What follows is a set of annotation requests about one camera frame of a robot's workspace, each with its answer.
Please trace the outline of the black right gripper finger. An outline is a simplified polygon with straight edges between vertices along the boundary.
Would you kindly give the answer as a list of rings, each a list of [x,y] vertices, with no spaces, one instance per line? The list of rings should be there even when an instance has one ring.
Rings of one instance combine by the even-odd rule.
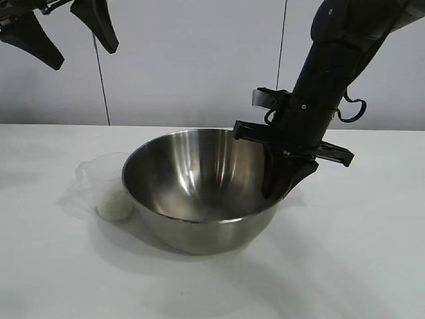
[[[299,183],[315,173],[319,164],[315,160],[290,160],[290,186],[287,193],[291,192]]]
[[[263,148],[263,153],[262,195],[266,199],[283,199],[292,186],[292,160],[274,148]]]

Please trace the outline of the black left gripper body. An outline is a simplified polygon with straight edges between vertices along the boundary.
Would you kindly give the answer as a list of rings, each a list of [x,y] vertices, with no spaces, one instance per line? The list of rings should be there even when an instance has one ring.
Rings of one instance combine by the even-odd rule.
[[[1,1],[1,32],[10,29],[27,13],[39,10],[43,15],[51,14],[55,9],[71,2],[71,0],[40,1]]]

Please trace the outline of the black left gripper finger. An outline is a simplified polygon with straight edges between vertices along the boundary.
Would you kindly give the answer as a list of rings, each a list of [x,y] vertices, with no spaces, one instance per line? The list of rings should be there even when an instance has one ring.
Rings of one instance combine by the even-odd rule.
[[[64,62],[33,12],[1,21],[1,41],[29,53],[54,70],[59,70]]]
[[[90,29],[108,53],[117,51],[119,41],[106,0],[76,0],[71,4],[70,12]]]

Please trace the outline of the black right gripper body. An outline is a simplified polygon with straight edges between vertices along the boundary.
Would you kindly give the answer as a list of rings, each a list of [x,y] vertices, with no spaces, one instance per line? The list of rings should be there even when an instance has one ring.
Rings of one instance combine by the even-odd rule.
[[[321,158],[350,166],[354,154],[323,141],[330,111],[310,107],[290,93],[253,93],[252,105],[268,110],[264,124],[237,120],[233,136],[279,149],[285,156]]]

